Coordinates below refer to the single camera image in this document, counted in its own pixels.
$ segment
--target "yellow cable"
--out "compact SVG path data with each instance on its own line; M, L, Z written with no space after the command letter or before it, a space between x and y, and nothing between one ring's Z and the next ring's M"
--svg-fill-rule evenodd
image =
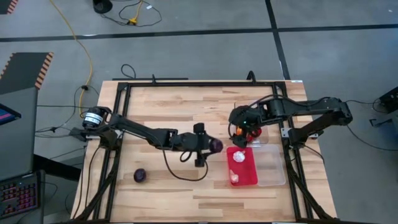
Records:
M138 6L138 8L137 8L137 14L136 14L136 16L135 16L135 19L138 19L139 10L140 10L141 6L142 6L142 0L140 1L139 6Z
M73 38L75 39L76 42L78 42L80 44L81 47L83 47L83 50L86 52L86 55L88 57L88 60L90 61L90 75L88 76L88 79L86 81L85 85L88 85L89 82L91 81L91 78L93 76L93 61L91 60L90 54L88 53L86 47L77 39L75 32L73 31L72 27L70 26L67 18L65 18L65 16L62 14L61 10L55 5L55 3L53 2L53 0L50 0L51 4L54 6L54 8L58 11L58 13L62 16L62 19L65 21L65 23L68 25L70 31L72 32ZM79 112L80 112L80 117L82 117L82 111L81 111L81 101L83 99L83 95L84 95L85 90L82 89L81 90L81 94L80 94L80 99L79 99Z
M138 19L138 15L139 15L139 10L140 10L140 8L141 8L141 6L142 6L142 2L143 2L143 0L140 0L140 1L139 1L139 5L138 5L138 8L137 8L137 14L136 14L136 16L134 16L133 18L129 19L129 21L132 22L134 25L137 24L137 19Z

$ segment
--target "keyboard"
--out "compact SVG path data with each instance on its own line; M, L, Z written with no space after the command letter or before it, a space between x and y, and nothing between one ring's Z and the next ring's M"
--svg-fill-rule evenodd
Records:
M40 173L0 182L0 220L39 207Z

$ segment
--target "black cable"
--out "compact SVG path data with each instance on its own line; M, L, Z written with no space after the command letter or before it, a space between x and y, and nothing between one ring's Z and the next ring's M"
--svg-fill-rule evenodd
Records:
M182 156L183 156L186 152L188 152L188 151L184 151L183 153L181 153L180 162L187 162L187 161L191 158L191 156L192 156L192 151L189 152L187 158L182 159Z
M72 112L72 115L63 124L61 124L59 126L46 127L46 128L39 129L37 131L40 131L40 132L47 132L47 131L55 132L55 130L57 130L58 128L66 125L73 118L73 115L75 115L75 113L76 113L76 94L80 90L80 88L81 87L77 88L76 91L75 91L75 94L73 95L73 112Z
M379 111L379 110L377 110L376 109L376 107L374 106L375 104L376 104L376 101L377 101L378 99L375 99L374 101L373 101L373 103L372 103L372 109L374 110L374 111L376 111L376 112L379 112L379 113L387 113L387 111Z
M68 203L67 203L68 202L68 197L69 197L70 194L74 193L74 191L76 191L76 190L72 190L71 192L69 192L67 194L67 196L65 197L65 201L64 201L65 210L67 211L67 213L69 215L71 215L71 212L69 211L69 208L68 208Z
M127 75L126 73L124 73L124 71L123 71L124 66L127 66L127 67L131 68L131 70L134 72L134 77L132 77L132 76ZM131 79L136 79L136 78L137 78L137 74L136 74L135 69L134 69L131 65L129 65L129 64L123 64L122 67L120 68L120 71L122 72L122 74L123 74L125 77L131 78Z
M83 162L82 162L83 164L84 164L84 162L85 162L86 153L87 153L87 149L85 150L85 153L84 153L84 155L83 155ZM73 219L76 218L76 214L77 214L77 211L79 210L80 203L81 203L81 195L82 195L82 193L83 193L83 180L84 180L83 174L84 174L84 171L85 171L85 167L84 167L84 165L83 165L83 166L81 167L81 180L80 180L80 196L79 196L79 202L78 202L78 204L77 204L77 208L76 208L75 214L73 214Z
M64 128L64 127L59 127L59 128L60 128L60 129L65 129L65 130L71 131L71 129L69 129L69 128ZM40 130L37 130L36 133L44 133L44 132L47 132L47 131L53 131L53 132L55 132L56 129L58 129L58 128L53 127L53 128L51 128L51 129L49 129L49 130L40 129Z
M170 166L169 166L169 163L167 162L166 151L165 151L165 149L164 149L164 147L163 147L161 141L160 141L156 136L154 136L153 134L151 134L151 133L149 133L149 132L146 132L146 131L145 131L145 133L148 134L148 135L150 135L150 136L153 138L153 139L151 139L152 142L154 142L153 140L156 140L156 141L159 143L159 146L160 146L160 148L162 149L162 152L163 152L163 158L164 158L164 162L166 163L166 167L167 167L167 169L169 170L169 172L170 172L175 178L177 178L177 179L179 179L179 180L186 180L186 181L196 182L196 181L199 181L199 180L203 180L203 179L206 177L206 175L207 175L207 173L208 173L208 171L209 171L209 166L208 166L208 164L207 164L207 161L205 161L206 172L205 172L205 174L203 175L203 177L200 177L199 179L188 179L188 178L179 177L179 176L175 175L175 174L173 173L173 171L171 170L171 168L170 168Z
M67 153L61 154L61 155L59 155L59 156L54 156L54 157L51 157L50 159L55 159L55 158L58 158L58 157L61 157L61 156L67 155L67 154L71 154L71 153L73 153L73 152L76 152L76 151L80 151L80 150L84 149L85 147L83 147L83 148L79 148L79 149L75 149L75 150L72 150L72 151L70 151L70 152L67 152Z
M98 91L94 87L92 87L91 85L84 85L84 86L92 88L98 96L100 95L100 93L98 93Z
M379 98L375 99L372 103L368 103L368 102L362 102L359 100L347 100L345 103L348 102L355 102L355 103L361 103L361 104L366 104L366 105L372 105L372 109L378 113L387 113L387 111L379 111L376 109L376 107L374 106L376 103L380 103L380 102L376 102L377 100L380 100Z
M323 156L318 151L314 150L313 148L311 148L310 146L308 146L306 144L304 144L304 147L306 147L307 149L309 149L309 150L315 152L316 154L318 154L318 156L322 159L322 162L325 164L325 159L323 158Z
M83 108L83 109L89 109L88 107L85 106L68 106L68 105L37 105L37 107L57 107L57 108Z
M78 136L80 134L64 134L64 135L59 135L59 136L48 136L48 135L37 135L35 134L35 137L37 138L67 138L67 137L72 137L72 136Z
M347 128L348 128L348 130L351 132L351 134L353 134L353 136L354 136L356 139L360 140L362 143L364 143L364 144L366 144L366 145L368 145L368 146L371 146L371 147L373 147L373 148L375 148L375 149L380 149L380 150L383 150L383 151L398 152L398 149L386 149L386 148L381 148L381 147L373 146L372 144L367 143L366 141L364 141L364 140L362 140L360 137L358 137L348 125L347 125Z
M91 158L90 164L88 166L88 176L87 176L87 191L86 191L86 201L85 201L85 207L87 207L87 200L88 200L88 189L90 189L90 172L91 172L91 164L94 161L94 157L95 154L98 152L98 150L100 149L100 147L98 147L97 149L95 149L95 152L93 154L93 157Z
M160 19L159 19L158 21L156 21L156 22L154 22L154 23L151 23L151 24L144 24L144 25L129 24L129 23L128 23L128 22L129 22L129 19L126 19L126 18L122 17L122 16L121 16L121 13L122 13L126 8L131 7L131 6L136 6L136 5L138 5L140 2L141 2L141 1L138 1L137 3L124 6L124 7L119 11L119 18L122 19L122 20L125 20L125 21L127 21L127 22L117 21L116 19L110 18L110 17L108 17L108 16L105 15L105 14L101 14L101 17L102 17L102 18L105 18L105 19L109 19L109 20L115 22L117 25L120 25L120 26L147 27L147 26L153 26L153 25L156 25L156 24L162 22L162 20L163 20L162 14L160 13L159 10L157 10L154 6L152 6L151 9L155 10L155 11L158 13L158 15L159 15L159 18L160 18Z

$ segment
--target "black floor line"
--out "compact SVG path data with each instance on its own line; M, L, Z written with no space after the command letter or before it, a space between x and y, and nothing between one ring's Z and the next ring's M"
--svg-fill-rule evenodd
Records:
M255 33L266 33L266 32L272 32L271 28L98 34L98 35L77 35L76 37L79 40L95 40L95 39L131 38L131 37L167 37L167 36L180 36L180 35L255 34ZM0 42L30 42L30 41L73 40L73 39L74 38L71 35L52 36L52 37L11 37L11 38L0 38Z
M272 34L274 35L276 51L278 53L282 73L284 75L285 80L290 80L289 69L287 68L287 62L286 62L286 58L285 58L284 48L282 46L282 42L280 41L274 11L272 10L271 0L266 0L266 5L267 5L267 10L268 10L269 20L271 22Z
M356 25L356 26L326 26L326 27L286 27L278 28L278 32L311 32L311 31L333 31L333 30L367 30L367 29L394 29L398 24L381 25Z
M125 34L98 34L98 35L77 35L80 40L95 39L118 39L133 37L168 37L181 35L213 35L213 34L255 34L270 32L312 32L329 30L372 30L372 29L396 29L398 24L381 25L358 25L358 26L327 26L327 27L287 27L287 28L249 28L249 29L220 29L220 30L187 30L187 31L166 31L166 32L144 32ZM5 37L0 42L32 42L32 41L53 41L73 40L71 35L44 36L44 37Z

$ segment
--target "orange and black striped tape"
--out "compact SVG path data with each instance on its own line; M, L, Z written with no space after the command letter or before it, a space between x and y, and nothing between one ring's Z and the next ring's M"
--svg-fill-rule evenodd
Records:
M10 5L8 6L8 9L7 9L7 14L11 14L12 12L14 12L15 7L17 7L17 3L18 3L18 0L12 0L10 2Z
M8 66L9 63L10 63L10 61L11 61L11 59L12 59L12 56L14 56L14 54L11 54L10 59L6 62L6 66L4 66L4 69L3 69L3 70L1 71L1 73L0 73L0 79L1 79L1 77L4 75L4 72L6 72L7 66Z
M37 77L36 83L35 83L35 86L37 89L40 89L42 87L42 84L43 84L43 81L45 78L45 74L47 73L47 71L49 69L49 66L51 64L53 56L54 56L53 52L50 52L47 54L47 56L45 56L42 68L40 69L39 76Z

